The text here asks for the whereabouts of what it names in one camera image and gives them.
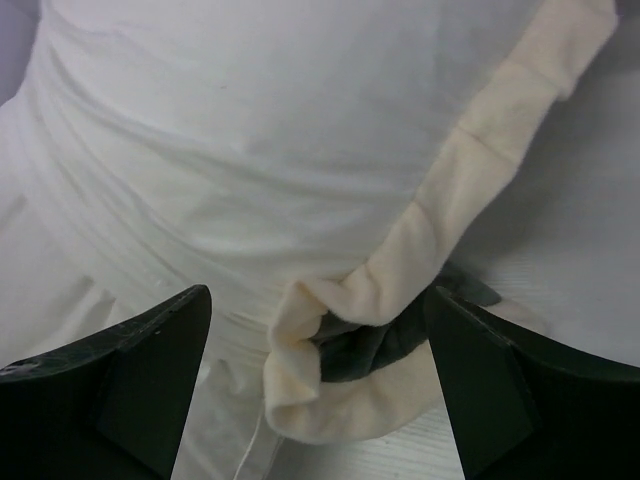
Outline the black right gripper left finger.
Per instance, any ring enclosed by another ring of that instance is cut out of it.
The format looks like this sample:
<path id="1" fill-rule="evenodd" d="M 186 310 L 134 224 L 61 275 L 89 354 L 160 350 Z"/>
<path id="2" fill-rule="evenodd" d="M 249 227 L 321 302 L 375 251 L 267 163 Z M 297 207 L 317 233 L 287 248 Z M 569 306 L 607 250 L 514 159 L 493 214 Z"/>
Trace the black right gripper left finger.
<path id="1" fill-rule="evenodd" d="M 170 478 L 210 321 L 196 285 L 3 368 L 2 478 Z"/>

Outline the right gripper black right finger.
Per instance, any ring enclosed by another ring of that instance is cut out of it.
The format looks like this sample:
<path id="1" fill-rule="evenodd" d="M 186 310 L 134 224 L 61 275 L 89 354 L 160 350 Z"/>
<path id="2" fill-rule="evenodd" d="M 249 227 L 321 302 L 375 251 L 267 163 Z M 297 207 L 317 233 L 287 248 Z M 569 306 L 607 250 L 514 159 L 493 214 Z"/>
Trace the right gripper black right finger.
<path id="1" fill-rule="evenodd" d="M 467 479 L 636 479 L 639 370 L 435 288 L 429 341 Z"/>

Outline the grey and cream pillowcase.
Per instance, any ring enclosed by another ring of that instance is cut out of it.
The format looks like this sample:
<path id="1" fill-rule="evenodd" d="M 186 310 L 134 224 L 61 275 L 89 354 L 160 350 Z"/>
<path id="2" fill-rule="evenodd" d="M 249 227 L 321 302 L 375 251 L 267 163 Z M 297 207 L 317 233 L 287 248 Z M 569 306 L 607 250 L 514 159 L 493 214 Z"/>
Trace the grey and cream pillowcase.
<path id="1" fill-rule="evenodd" d="M 611 1 L 44 1 L 1 108 L 1 356 L 195 283 L 205 398 L 309 443 L 438 394 L 419 343 L 320 371 L 322 317 L 386 326 L 513 179 L 617 26 Z"/>

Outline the white pillow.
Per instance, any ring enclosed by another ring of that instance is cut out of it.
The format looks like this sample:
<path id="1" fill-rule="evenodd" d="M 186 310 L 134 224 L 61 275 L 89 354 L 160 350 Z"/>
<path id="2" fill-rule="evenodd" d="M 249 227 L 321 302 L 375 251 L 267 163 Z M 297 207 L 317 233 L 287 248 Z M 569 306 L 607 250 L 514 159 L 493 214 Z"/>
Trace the white pillow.
<path id="1" fill-rule="evenodd" d="M 133 316 L 57 246 L 27 199 L 1 196 L 1 363 L 58 348 Z M 205 353 L 176 479 L 261 479 L 278 437 L 262 417 L 260 375 Z"/>

